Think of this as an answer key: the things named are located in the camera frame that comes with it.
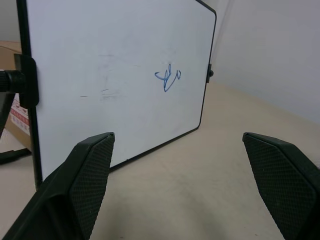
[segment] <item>whiteboard stand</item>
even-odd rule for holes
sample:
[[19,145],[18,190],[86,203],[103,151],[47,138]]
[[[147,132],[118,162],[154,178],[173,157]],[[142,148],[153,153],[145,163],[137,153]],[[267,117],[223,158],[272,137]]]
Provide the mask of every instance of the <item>whiteboard stand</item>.
[[[0,138],[8,120],[15,94],[19,94],[23,108],[34,108],[39,102],[37,69],[35,61],[21,54],[14,55],[17,70],[0,70]],[[10,150],[0,153],[0,165],[14,162],[31,155],[27,149]]]
[[201,0],[17,0],[17,12],[37,65],[37,188],[90,136],[114,132],[115,169],[199,128],[217,21]]

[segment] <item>whiteboard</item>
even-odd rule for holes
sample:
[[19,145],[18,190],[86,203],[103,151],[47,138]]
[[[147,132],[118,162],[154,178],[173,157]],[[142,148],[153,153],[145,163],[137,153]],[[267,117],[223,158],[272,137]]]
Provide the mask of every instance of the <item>whiteboard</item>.
[[196,0],[26,0],[43,179],[90,136],[111,166],[200,125],[216,22]]

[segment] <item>black knob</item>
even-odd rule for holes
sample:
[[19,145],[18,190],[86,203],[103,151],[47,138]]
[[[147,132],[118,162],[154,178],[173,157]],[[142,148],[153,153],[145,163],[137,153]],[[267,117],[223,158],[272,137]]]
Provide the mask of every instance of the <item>black knob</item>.
[[10,90],[10,79],[5,71],[0,71],[0,92]]

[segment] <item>white wall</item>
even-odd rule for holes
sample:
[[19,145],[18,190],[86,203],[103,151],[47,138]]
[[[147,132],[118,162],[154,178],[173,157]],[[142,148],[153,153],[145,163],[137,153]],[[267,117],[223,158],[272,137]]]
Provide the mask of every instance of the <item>white wall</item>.
[[0,0],[0,41],[20,42],[16,0]]
[[202,0],[204,3],[209,5],[211,8],[213,8],[216,12],[216,25],[215,25],[215,32],[214,32],[214,40],[213,40],[213,46],[212,49],[215,49],[219,32],[222,26],[222,22],[225,18],[226,10],[229,5],[230,0]]
[[320,1],[230,3],[213,79],[320,123]]

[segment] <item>textured rubber pad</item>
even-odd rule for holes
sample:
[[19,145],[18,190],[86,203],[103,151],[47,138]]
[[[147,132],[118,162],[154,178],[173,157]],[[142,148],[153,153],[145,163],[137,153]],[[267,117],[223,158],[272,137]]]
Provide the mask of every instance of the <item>textured rubber pad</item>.
[[69,191],[85,240],[90,238],[104,199],[113,147],[113,137],[93,146]]
[[[250,134],[253,135],[243,136],[243,142],[266,207],[286,240],[306,239],[319,200],[316,189],[279,148],[283,144],[296,147],[276,138],[263,141],[265,136],[257,139]],[[305,157],[298,161],[303,165],[303,161],[309,160]]]

